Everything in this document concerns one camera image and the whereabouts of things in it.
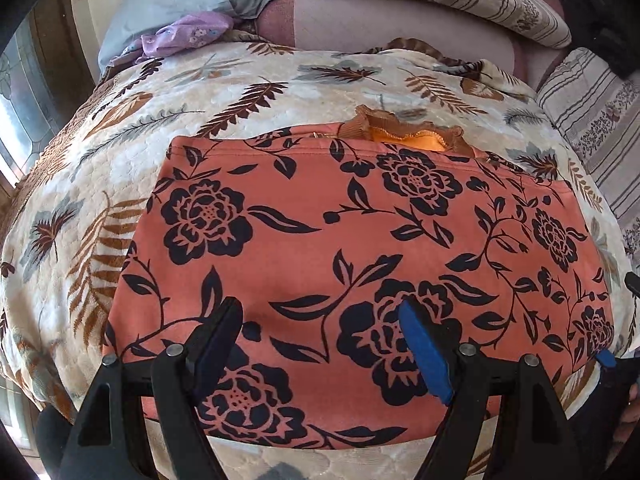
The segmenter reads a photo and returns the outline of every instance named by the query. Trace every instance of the quilted blanket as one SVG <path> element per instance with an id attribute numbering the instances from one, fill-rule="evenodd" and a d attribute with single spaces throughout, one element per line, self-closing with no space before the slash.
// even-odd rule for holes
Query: quilted blanket
<path id="1" fill-rule="evenodd" d="M 4 219 L 4 375 L 37 404 L 52 402 L 73 418 L 100 364 L 130 238 L 175 136 L 248 139 L 296 124 L 345 121 L 359 104 L 402 120 L 461 126 L 466 141 L 481 150 L 540 178 L 570 181 L 606 262 L 594 278 L 606 280 L 610 292 L 611 349 L 618 355 L 635 349 L 640 338 L 622 283 L 630 269 L 622 234 L 571 147 L 526 92 L 512 96 L 500 91 L 504 86 L 491 88 L 486 74 L 474 80 L 438 72 L 433 58 L 410 54 L 213 44 L 130 68 L 100 86 L 20 184 Z M 566 380 L 556 378 L 569 414 L 584 403 L 596 372 L 587 365 Z M 493 419 L 485 423 L 470 473 L 482 471 L 494 428 Z M 159 427 L 149 421 L 148 429 L 159 468 L 171 476 Z M 230 478 L 255 479 L 273 467 L 298 471 L 300 478 L 410 478 L 431 439 L 335 451 L 212 443 Z M 363 461 L 371 467 L 363 468 Z"/>

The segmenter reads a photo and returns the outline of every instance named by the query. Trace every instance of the blanket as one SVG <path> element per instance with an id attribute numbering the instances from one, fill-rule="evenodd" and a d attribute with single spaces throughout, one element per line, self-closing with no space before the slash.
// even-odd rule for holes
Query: blanket
<path id="1" fill-rule="evenodd" d="M 611 349 L 617 355 L 635 349 L 640 338 L 632 297 L 622 283 L 630 269 L 622 234 L 579 158 L 532 99 L 491 88 L 485 84 L 491 77 L 472 79 L 432 70 L 434 61 L 404 50 L 344 55 L 225 43 L 151 60 L 100 86 L 20 184 L 4 219 L 4 375 L 37 404 L 52 402 L 73 418 L 100 364 L 104 327 L 130 238 L 174 137 L 248 139 L 296 124 L 345 121 L 360 104 L 388 110 L 402 120 L 460 126 L 465 139 L 481 150 L 495 152 L 538 177 L 571 181 L 600 256 L 610 263 L 595 278 L 606 280 L 610 292 Z M 500 77 L 502 84 L 511 78 Z M 570 176 L 575 168 L 580 178 Z M 286 163 L 282 170 L 287 171 Z M 588 365 L 556 382 L 568 414 L 584 403 L 597 382 L 596 372 Z M 154 454 L 159 464 L 166 464 L 154 425 L 149 422 Z M 495 421 L 488 421 L 471 472 L 479 472 L 486 461 L 492 428 Z M 430 441 L 362 453 L 393 456 L 391 463 L 403 464 L 393 466 L 399 470 L 409 455 L 421 460 Z M 251 466 L 256 456 L 268 455 L 264 463 L 272 466 L 297 467 L 299 460 L 326 463 L 326 453 L 331 453 L 266 451 L 221 442 L 216 450 L 222 450 L 223 465 L 234 468 L 240 460 L 243 466 L 238 470 L 243 472 L 238 474 L 247 479 L 265 472 Z M 358 463 L 359 452 L 335 451 L 342 455 L 334 455 L 331 464 Z M 348 469 L 334 474 L 362 474 Z M 170 468 L 161 470 L 171 475 Z M 388 472 L 387 466 L 380 467 L 370 477 Z M 400 476 L 414 473 L 409 466 Z"/>

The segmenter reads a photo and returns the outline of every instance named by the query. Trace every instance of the red garment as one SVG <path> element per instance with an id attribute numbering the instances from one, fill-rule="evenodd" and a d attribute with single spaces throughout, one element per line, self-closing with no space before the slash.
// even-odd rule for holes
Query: red garment
<path id="1" fill-rule="evenodd" d="M 567 183 L 497 166 L 290 128 L 176 137 L 105 352 L 153 356 L 235 296 L 242 333 L 202 425 L 305 449 L 434 434 L 445 408 L 399 329 L 408 295 L 461 342 L 509 360 L 531 352 L 563 380 L 613 337 L 598 252 Z M 145 413 L 156 416 L 152 399 Z"/>

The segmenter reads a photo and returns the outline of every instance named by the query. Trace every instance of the blue object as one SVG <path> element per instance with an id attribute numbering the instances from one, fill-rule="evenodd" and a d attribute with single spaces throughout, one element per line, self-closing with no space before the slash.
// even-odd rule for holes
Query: blue object
<path id="1" fill-rule="evenodd" d="M 616 367 L 616 358 L 613 357 L 613 354 L 609 352 L 609 350 L 600 350 L 596 354 L 596 361 L 600 363 L 600 365 L 605 368 L 615 368 Z"/>
<path id="2" fill-rule="evenodd" d="M 429 393 L 446 406 L 453 400 L 453 387 L 449 381 L 449 365 L 434 344 L 428 330 L 416 317 L 407 300 L 398 307 L 400 329 L 409 350 L 414 354 Z"/>

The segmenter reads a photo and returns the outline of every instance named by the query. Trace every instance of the dark blue gripper pad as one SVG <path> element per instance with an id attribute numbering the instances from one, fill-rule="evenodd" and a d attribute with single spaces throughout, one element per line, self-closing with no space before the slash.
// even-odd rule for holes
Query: dark blue gripper pad
<path id="1" fill-rule="evenodd" d="M 429 393 L 438 397 L 445 406 L 449 406 L 453 399 L 449 366 L 407 300 L 400 304 L 399 319 L 404 340 L 414 354 Z"/>

